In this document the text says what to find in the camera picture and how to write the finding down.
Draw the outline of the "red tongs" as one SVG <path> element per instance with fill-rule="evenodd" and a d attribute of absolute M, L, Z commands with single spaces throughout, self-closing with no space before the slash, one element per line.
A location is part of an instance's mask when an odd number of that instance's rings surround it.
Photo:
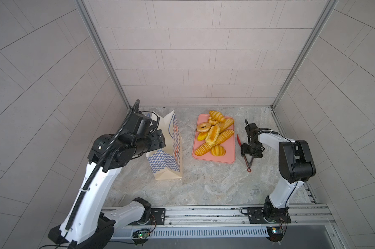
<path fill-rule="evenodd" d="M 240 146 L 240 154 L 241 154 L 242 158 L 244 159 L 244 161 L 246 163 L 247 171 L 252 172 L 251 167 L 252 167 L 254 158 L 252 157 L 251 160 L 248 161 L 246 153 L 245 153 L 245 147 L 242 144 L 239 135 L 237 135 L 237 142 L 238 142 L 238 145 Z"/>

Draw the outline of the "checkered paper bag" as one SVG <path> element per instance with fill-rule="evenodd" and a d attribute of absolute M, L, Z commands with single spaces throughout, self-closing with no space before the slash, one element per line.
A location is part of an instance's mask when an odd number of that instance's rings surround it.
<path fill-rule="evenodd" d="M 182 179 L 182 136 L 175 111 L 160 118 L 159 130 L 165 137 L 166 146 L 146 153 L 154 177 L 157 181 Z"/>

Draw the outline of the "round ridged bread bottom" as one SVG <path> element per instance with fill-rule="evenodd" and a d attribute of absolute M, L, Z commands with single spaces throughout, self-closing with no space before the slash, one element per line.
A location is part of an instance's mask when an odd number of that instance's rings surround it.
<path fill-rule="evenodd" d="M 212 149 L 211 149 L 211 154 L 213 156 L 217 156 L 217 157 L 221 157 L 221 156 L 224 156 L 226 154 L 226 150 L 223 146 L 221 145 L 215 145 Z"/>

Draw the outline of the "jam-filled ridged bread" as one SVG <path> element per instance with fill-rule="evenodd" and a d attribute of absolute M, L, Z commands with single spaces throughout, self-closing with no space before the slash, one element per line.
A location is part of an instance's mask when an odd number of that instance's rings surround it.
<path fill-rule="evenodd" d="M 218 136 L 220 134 L 220 126 L 219 125 L 214 125 L 211 127 L 211 129 L 208 131 L 207 137 L 205 138 L 206 144 L 209 146 L 213 146 L 218 139 Z"/>

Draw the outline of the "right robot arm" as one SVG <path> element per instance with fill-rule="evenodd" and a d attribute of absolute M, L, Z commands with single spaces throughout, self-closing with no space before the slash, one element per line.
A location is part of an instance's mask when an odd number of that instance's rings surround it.
<path fill-rule="evenodd" d="M 241 143 L 240 153 L 247 171 L 251 172 L 254 159 L 262 158 L 267 146 L 278 152 L 280 179 L 273 192 L 266 197 L 263 208 L 248 208 L 246 215 L 262 223 L 290 223 L 289 200 L 297 189 L 316 174 L 310 147 L 305 140 L 288 139 L 270 128 L 259 128 L 255 123 L 245 126 L 248 142 Z"/>

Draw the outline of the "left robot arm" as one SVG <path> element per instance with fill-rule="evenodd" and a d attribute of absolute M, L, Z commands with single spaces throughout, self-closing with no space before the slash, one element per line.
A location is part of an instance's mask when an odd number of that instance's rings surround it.
<path fill-rule="evenodd" d="M 88 156 L 85 179 L 66 220 L 49 231 L 54 248 L 102 249 L 115 230 L 132 223 L 150 225 L 138 231 L 137 240 L 145 243 L 157 225 L 152 205 L 135 198 L 114 211 L 102 212 L 105 198 L 122 167 L 143 153 L 165 147 L 161 130 L 148 134 L 126 131 L 120 136 L 105 134 L 95 140 Z"/>

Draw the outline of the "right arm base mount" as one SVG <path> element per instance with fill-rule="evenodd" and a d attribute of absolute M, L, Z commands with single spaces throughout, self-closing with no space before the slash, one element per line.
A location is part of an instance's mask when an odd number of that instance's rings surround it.
<path fill-rule="evenodd" d="M 273 207 L 246 208 L 250 224 L 290 224 L 291 218 L 288 209 Z"/>

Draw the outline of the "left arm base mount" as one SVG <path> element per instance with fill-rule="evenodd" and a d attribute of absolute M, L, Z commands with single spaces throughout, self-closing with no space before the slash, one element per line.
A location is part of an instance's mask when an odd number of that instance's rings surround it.
<path fill-rule="evenodd" d="M 156 222 L 157 225 L 163 225 L 165 223 L 166 209 L 165 208 L 151 208 L 151 214 L 147 221 L 140 220 L 133 222 L 130 225 L 133 226 L 150 226 Z"/>

